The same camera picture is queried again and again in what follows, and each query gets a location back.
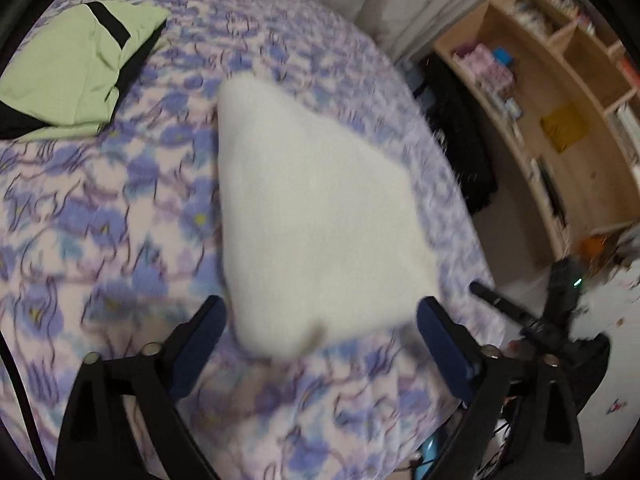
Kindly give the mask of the cream knit cardigan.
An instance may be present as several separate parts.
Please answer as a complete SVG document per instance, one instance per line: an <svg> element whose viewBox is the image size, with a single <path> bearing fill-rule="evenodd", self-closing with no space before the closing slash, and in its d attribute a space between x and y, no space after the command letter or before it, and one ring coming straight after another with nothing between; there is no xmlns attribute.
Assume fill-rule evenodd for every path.
<svg viewBox="0 0 640 480"><path fill-rule="evenodd" d="M227 80L217 112L224 278L248 352L297 359L439 295L401 164L254 76Z"/></svg>

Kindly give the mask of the light green folded garment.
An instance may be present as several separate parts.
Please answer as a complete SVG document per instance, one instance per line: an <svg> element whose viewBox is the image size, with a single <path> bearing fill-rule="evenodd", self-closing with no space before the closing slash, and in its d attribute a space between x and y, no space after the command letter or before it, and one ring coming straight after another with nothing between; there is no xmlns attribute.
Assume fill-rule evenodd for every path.
<svg viewBox="0 0 640 480"><path fill-rule="evenodd" d="M151 54L167 10L125 1L72 6L40 27L1 75L1 137L93 136Z"/></svg>

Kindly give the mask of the pink drawer organizer box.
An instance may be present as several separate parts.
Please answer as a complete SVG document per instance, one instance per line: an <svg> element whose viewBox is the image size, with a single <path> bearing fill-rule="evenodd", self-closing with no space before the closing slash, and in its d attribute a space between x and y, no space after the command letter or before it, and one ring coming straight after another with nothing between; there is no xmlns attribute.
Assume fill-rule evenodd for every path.
<svg viewBox="0 0 640 480"><path fill-rule="evenodd" d="M451 55L477 86L503 99L513 93L515 78L510 68L500 62L481 42L462 44Z"/></svg>

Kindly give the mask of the wooden bookshelf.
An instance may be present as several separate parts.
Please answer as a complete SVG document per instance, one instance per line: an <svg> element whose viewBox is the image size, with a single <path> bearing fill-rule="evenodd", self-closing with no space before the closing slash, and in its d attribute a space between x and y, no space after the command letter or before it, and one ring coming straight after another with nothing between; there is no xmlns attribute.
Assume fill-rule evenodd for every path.
<svg viewBox="0 0 640 480"><path fill-rule="evenodd" d="M484 44L515 78L500 98L452 58ZM639 90L623 43L588 0L485 0L434 42L488 123L516 228L537 266L639 217L638 155L624 130Z"/></svg>

